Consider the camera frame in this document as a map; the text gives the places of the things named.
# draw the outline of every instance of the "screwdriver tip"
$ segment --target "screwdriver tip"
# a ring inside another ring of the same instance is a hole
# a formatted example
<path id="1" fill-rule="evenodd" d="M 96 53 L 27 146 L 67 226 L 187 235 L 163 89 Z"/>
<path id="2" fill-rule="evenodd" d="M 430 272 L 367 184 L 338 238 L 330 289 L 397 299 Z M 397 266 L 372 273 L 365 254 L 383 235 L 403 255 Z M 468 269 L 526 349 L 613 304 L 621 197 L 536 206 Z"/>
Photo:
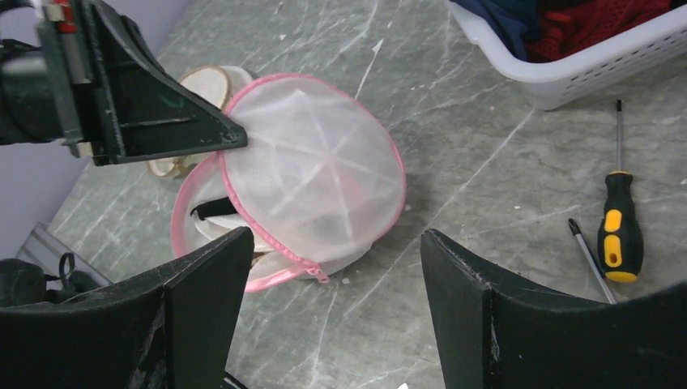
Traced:
<path id="1" fill-rule="evenodd" d="M 575 219 L 568 219 L 568 227 L 570 227 L 570 232 L 573 233 L 573 235 L 579 235 L 582 233 L 582 230 L 580 230 L 578 222 L 575 221 Z"/>

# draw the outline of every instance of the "metal rod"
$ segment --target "metal rod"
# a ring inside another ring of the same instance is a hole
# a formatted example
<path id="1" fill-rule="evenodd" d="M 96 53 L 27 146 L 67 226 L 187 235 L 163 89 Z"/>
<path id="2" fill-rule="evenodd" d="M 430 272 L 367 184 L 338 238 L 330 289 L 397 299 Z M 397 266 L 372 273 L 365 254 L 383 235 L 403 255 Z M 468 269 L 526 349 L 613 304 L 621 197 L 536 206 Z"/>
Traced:
<path id="1" fill-rule="evenodd" d="M 617 156 L 617 171 L 622 171 L 622 137 L 623 137 L 623 120 L 622 120 L 622 100 L 616 102 L 616 115 L 618 124 L 618 139 L 616 145 L 616 156 Z"/>
<path id="2" fill-rule="evenodd" d="M 587 245 L 587 242 L 585 242 L 584 237 L 582 236 L 582 230 L 580 230 L 579 225 L 575 220 L 568 219 L 568 226 L 570 227 L 570 231 L 573 233 L 575 239 L 577 239 L 580 248 L 582 248 L 584 257 L 587 259 L 587 262 L 589 262 L 589 266 L 591 266 L 591 270 L 592 272 L 594 272 L 596 280 L 599 281 L 599 285 L 601 285 L 601 288 L 604 290 L 604 294 L 606 295 L 608 302 L 610 302 L 611 304 L 617 304 L 616 298 L 613 296 L 613 292 L 611 292 L 611 289 L 608 288 L 606 280 L 601 275 L 601 271 L 599 271 L 599 268 L 596 266 L 596 261 L 594 260 L 594 257 L 591 256 L 591 251 L 589 251 L 589 246 Z"/>

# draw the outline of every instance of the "screwdriver handle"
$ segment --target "screwdriver handle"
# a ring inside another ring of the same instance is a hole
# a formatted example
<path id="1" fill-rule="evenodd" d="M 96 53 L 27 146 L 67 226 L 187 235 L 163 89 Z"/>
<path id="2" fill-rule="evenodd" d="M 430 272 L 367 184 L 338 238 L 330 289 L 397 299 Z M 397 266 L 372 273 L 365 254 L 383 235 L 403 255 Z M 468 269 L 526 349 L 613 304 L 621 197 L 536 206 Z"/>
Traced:
<path id="1" fill-rule="evenodd" d="M 642 270 L 644 239 L 634 210 L 632 174 L 616 171 L 606 176 L 608 197 L 599 228 L 599 262 L 609 280 L 634 282 Z"/>

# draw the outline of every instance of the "gray marble surface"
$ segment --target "gray marble surface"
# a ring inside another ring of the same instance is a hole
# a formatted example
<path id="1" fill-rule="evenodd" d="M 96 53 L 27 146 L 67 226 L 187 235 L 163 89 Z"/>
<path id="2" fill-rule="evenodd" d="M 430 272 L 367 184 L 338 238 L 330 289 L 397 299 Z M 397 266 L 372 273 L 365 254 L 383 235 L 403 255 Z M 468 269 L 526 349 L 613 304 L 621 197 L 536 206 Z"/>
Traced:
<path id="1" fill-rule="evenodd" d="M 408 171 L 399 223 L 334 282 L 246 296 L 227 368 L 250 387 L 443 387 L 420 267 L 429 227 L 550 288 L 603 301 L 566 219 L 595 246 L 616 98 L 646 257 L 638 282 L 612 289 L 626 300 L 687 278 L 685 57 L 544 113 L 492 69 L 441 0 L 196 0 L 160 60 L 175 77 L 227 64 L 325 79 L 387 125 Z M 179 185 L 139 164 L 89 166 L 52 232 L 123 280 L 173 258 Z"/>

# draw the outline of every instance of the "wall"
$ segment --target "wall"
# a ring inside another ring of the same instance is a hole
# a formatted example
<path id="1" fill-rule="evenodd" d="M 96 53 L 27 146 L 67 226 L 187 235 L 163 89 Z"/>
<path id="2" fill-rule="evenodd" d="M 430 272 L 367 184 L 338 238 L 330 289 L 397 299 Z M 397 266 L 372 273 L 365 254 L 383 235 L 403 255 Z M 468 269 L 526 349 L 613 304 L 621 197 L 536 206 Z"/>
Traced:
<path id="1" fill-rule="evenodd" d="M 164 44 L 189 0 L 106 0 L 139 24 L 151 50 Z M 0 36 L 35 45 L 33 10 L 0 17 Z M 51 221 L 87 160 L 71 156 L 60 142 L 0 146 L 0 259 L 11 257 L 38 221 Z"/>

